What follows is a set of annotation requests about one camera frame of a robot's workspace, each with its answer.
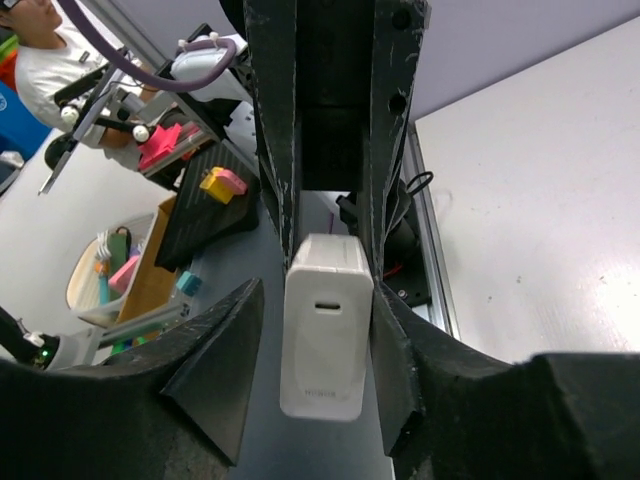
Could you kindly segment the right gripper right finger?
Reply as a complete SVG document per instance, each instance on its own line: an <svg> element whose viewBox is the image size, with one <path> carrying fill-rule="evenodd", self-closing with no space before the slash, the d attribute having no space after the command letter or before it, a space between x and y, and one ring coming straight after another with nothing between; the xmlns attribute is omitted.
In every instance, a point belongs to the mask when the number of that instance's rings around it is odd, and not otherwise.
<svg viewBox="0 0 640 480"><path fill-rule="evenodd" d="M635 479L639 358L485 355L374 289L383 447L399 479Z"/></svg>

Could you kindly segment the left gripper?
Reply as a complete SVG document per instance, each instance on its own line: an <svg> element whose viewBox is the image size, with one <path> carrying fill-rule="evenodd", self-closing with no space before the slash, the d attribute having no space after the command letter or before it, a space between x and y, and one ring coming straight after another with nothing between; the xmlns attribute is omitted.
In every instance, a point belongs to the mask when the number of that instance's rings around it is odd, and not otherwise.
<svg viewBox="0 0 640 480"><path fill-rule="evenodd" d="M380 280L429 3L221 6L251 49L258 155L276 197L284 268L299 245L300 190L354 191L363 166L359 236Z"/></svg>

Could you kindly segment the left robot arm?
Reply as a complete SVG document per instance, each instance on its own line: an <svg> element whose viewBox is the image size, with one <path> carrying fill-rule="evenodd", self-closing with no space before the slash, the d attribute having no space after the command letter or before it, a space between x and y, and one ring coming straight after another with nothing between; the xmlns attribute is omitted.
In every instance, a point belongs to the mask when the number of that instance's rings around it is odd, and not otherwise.
<svg viewBox="0 0 640 480"><path fill-rule="evenodd" d="M237 29L180 41L172 76L201 102L254 108L262 192L283 260L298 250L301 194L356 196L373 275L400 219L399 177L426 1L226 1Z"/></svg>

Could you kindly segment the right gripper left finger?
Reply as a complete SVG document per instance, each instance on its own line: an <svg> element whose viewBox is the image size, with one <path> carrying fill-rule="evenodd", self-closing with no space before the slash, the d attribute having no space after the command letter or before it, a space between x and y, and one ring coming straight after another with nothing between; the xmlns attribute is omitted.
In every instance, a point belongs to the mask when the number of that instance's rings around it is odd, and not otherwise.
<svg viewBox="0 0 640 480"><path fill-rule="evenodd" d="M239 460L264 288L95 366L1 365L5 479L222 479Z"/></svg>

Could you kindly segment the white charger plug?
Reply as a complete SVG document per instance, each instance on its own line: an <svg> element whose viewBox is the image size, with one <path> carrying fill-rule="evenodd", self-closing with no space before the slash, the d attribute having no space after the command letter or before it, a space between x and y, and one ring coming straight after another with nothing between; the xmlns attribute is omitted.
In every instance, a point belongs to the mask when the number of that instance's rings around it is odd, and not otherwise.
<svg viewBox="0 0 640 480"><path fill-rule="evenodd" d="M374 282L360 240L310 234L287 272L280 407L351 422L362 411Z"/></svg>

